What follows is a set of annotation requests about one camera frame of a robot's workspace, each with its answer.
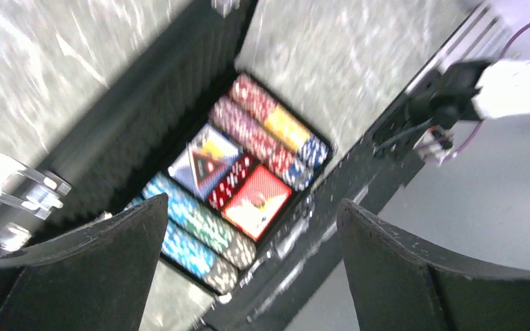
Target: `metal latch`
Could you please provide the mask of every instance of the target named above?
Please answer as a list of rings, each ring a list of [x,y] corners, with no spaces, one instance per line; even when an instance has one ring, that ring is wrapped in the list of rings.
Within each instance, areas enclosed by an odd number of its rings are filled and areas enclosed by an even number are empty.
[[[3,192],[4,185],[9,177],[18,174],[35,183],[24,197],[15,197]],[[10,205],[35,215],[40,219],[47,219],[52,213],[52,208],[62,208],[60,198],[67,195],[71,187],[63,179],[51,172],[41,173],[29,168],[21,162],[0,154],[0,202]],[[19,229],[14,226],[11,232],[19,235]]]
[[[227,17],[230,12],[239,9],[241,0],[212,0],[212,7],[223,17]]]

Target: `gray marble table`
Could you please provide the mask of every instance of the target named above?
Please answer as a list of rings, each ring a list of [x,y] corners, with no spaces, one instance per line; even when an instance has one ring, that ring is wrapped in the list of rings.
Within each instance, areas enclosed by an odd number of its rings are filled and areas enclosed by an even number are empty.
[[[0,1],[0,152],[36,164],[189,1]],[[238,66],[334,142],[332,168],[466,15],[448,0],[261,0]],[[211,303],[159,264],[141,329],[186,330]]]

